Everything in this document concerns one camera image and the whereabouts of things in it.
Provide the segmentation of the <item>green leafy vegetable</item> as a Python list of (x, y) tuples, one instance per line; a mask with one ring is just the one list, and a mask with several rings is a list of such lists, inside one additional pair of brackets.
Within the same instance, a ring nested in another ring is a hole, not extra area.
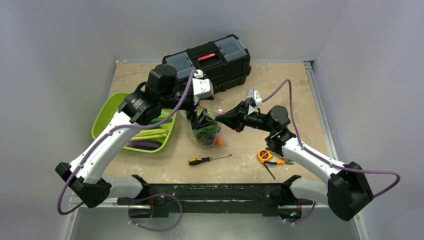
[(215, 137), (215, 134), (219, 132), (220, 132), (220, 128), (215, 126), (208, 126), (208, 127), (192, 130), (194, 137), (198, 140), (201, 138)]

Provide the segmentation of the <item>clear zip top bag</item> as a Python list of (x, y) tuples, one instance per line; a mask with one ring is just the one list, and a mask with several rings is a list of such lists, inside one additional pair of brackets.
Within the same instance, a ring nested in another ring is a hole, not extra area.
[(184, 110), (184, 129), (186, 135), (201, 147), (207, 149), (227, 146), (222, 125), (216, 117), (223, 113), (221, 109), (212, 110), (197, 107), (194, 110)]

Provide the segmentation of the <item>black grape bunch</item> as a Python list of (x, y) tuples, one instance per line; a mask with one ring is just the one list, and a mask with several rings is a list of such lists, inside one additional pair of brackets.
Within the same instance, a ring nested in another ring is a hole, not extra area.
[(201, 139), (198, 140), (198, 143), (203, 146), (203, 147), (214, 147), (215, 146), (215, 138), (212, 137), (203, 137)]

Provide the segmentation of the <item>orange green mango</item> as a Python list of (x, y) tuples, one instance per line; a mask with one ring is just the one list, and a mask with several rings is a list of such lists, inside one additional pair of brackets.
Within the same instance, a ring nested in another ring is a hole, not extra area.
[(214, 134), (214, 146), (215, 147), (226, 146), (226, 140), (225, 140), (224, 135), (222, 133), (215, 133)]

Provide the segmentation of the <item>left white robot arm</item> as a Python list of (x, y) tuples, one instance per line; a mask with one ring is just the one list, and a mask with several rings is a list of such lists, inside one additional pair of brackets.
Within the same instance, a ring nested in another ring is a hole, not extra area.
[(141, 177), (103, 174), (136, 134), (159, 127), (178, 110), (194, 110), (199, 100), (213, 95), (212, 82), (200, 69), (191, 70), (180, 96), (176, 96), (178, 89), (177, 70), (171, 65), (157, 65), (149, 72), (147, 81), (125, 96), (111, 121), (90, 146), (70, 163), (61, 162), (56, 166), (56, 173), (65, 182), (56, 204), (59, 214), (71, 213), (61, 209), (67, 188), (72, 189), (88, 208), (110, 198), (130, 198), (138, 205), (148, 201), (149, 191)]

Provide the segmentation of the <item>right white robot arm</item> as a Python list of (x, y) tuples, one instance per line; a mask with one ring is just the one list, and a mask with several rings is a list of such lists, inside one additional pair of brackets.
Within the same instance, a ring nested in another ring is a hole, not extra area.
[(249, 110), (247, 101), (241, 101), (233, 109), (217, 115), (215, 120), (238, 133), (245, 127), (268, 132), (265, 142), (272, 152), (319, 178), (319, 181), (310, 181), (299, 177), (283, 187), (280, 196), (284, 202), (311, 200), (328, 206), (339, 219), (350, 221), (374, 199), (361, 166), (353, 161), (345, 164), (303, 143), (288, 129), (291, 121), (284, 106), (276, 105), (268, 113)]

